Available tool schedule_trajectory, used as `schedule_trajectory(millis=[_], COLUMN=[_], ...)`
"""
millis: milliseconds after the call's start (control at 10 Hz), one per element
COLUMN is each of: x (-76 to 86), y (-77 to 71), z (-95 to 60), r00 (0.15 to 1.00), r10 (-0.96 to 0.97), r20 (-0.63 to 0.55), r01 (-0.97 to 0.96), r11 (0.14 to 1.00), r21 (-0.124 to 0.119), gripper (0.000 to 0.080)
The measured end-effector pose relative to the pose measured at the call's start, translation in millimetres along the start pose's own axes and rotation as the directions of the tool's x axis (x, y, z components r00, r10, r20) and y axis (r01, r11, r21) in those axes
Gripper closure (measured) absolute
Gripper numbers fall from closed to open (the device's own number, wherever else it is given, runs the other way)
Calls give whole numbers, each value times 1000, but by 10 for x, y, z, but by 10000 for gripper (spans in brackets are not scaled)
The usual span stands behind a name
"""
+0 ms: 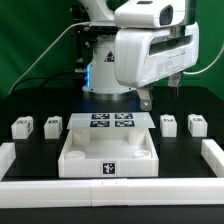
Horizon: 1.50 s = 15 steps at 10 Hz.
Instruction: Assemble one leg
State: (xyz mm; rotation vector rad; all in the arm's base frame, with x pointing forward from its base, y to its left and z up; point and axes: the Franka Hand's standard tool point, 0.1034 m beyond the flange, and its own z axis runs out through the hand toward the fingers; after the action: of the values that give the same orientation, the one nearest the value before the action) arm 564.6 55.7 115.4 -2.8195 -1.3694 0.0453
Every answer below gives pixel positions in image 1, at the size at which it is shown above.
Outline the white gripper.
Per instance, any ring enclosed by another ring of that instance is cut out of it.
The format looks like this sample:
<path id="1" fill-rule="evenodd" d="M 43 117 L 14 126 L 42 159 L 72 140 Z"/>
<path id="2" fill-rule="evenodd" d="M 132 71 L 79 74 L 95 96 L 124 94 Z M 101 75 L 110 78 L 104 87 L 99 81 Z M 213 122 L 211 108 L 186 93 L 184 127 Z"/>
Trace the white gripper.
<path id="1" fill-rule="evenodd" d="M 186 26 L 182 37 L 174 38 L 170 29 L 121 29 L 115 38 L 115 77 L 123 86 L 139 88 L 140 108 L 150 111 L 153 97 L 148 84 L 170 76 L 169 96 L 177 97 L 183 76 L 180 71 L 196 64 L 198 50 L 197 23 Z"/>

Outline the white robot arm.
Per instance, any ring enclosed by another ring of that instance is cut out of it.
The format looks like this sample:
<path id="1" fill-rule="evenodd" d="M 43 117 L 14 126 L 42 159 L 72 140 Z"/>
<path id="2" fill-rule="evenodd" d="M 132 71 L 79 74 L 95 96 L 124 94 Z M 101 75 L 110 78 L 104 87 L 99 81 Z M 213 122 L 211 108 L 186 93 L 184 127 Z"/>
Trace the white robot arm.
<path id="1" fill-rule="evenodd" d="M 196 1 L 128 0 L 111 10 L 107 0 L 79 0 L 93 46 L 84 93 L 102 100 L 137 93 L 144 111 L 152 108 L 155 82 L 166 78 L 177 94 L 183 71 L 198 59 Z"/>

